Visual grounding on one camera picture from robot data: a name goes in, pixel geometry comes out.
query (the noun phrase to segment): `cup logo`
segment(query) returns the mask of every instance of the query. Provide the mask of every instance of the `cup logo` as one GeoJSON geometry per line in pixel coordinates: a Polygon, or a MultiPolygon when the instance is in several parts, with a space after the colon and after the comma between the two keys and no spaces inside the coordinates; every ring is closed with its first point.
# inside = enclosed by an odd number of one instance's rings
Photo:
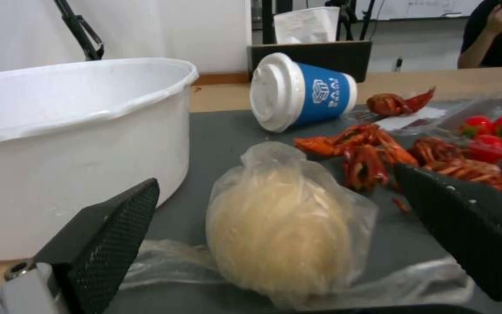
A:
{"type": "Polygon", "coordinates": [[[313,103],[318,105],[329,97],[329,86],[322,79],[313,80],[313,103]]]}

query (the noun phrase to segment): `textured rubber pad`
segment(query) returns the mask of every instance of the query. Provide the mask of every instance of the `textured rubber pad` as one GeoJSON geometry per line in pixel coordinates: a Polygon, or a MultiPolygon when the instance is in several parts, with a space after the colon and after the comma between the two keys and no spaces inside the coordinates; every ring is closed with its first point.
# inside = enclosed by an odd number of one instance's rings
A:
{"type": "Polygon", "coordinates": [[[502,301],[502,193],[407,165],[394,173],[424,226],[480,288],[502,301]]]}

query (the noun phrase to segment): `crayfish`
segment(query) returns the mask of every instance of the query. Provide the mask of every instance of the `crayfish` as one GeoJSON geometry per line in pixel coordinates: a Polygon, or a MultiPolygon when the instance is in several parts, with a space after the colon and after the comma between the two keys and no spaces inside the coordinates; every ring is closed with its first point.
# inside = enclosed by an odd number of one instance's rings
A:
{"type": "Polygon", "coordinates": [[[372,190],[387,185],[385,165],[418,165],[418,161],[378,125],[352,126],[334,137],[295,139],[295,147],[322,157],[343,157],[346,185],[355,190],[372,190]]]}
{"type": "Polygon", "coordinates": [[[502,193],[502,170],[482,161],[467,159],[456,145],[435,137],[425,137],[410,150],[425,169],[462,181],[488,184],[502,193]]]}
{"type": "MultiPolygon", "coordinates": [[[[463,181],[488,184],[502,192],[502,170],[497,165],[471,160],[452,143],[436,137],[418,139],[406,151],[378,125],[352,126],[334,137],[295,139],[295,147],[322,157],[343,157],[346,186],[371,191],[390,182],[387,167],[396,163],[421,166],[463,181]]],[[[399,199],[393,199],[408,211],[399,199]]]]}
{"type": "Polygon", "coordinates": [[[404,99],[396,94],[378,94],[367,99],[367,107],[372,113],[382,116],[412,115],[423,109],[433,98],[435,87],[427,93],[404,99]]]}

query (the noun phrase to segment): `white wall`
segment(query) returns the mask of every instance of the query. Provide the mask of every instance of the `white wall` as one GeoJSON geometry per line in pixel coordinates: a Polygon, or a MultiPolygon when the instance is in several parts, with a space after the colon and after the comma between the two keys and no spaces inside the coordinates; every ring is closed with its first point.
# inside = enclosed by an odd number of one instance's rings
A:
{"type": "MultiPolygon", "coordinates": [[[[105,59],[168,56],[201,73],[247,69],[249,0],[68,0],[106,44],[105,59]]],[[[0,0],[0,71],[83,61],[51,0],[0,0]]]]}

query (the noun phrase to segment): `whiteboard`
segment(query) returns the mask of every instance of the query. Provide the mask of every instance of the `whiteboard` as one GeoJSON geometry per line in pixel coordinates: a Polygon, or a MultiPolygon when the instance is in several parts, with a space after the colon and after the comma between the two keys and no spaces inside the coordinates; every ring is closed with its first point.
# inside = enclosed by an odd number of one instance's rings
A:
{"type": "MultiPolygon", "coordinates": [[[[481,2],[482,0],[376,0],[372,19],[396,20],[470,16],[481,2]]],[[[363,11],[367,11],[368,8],[369,0],[357,0],[357,17],[362,20],[363,11]]]]}

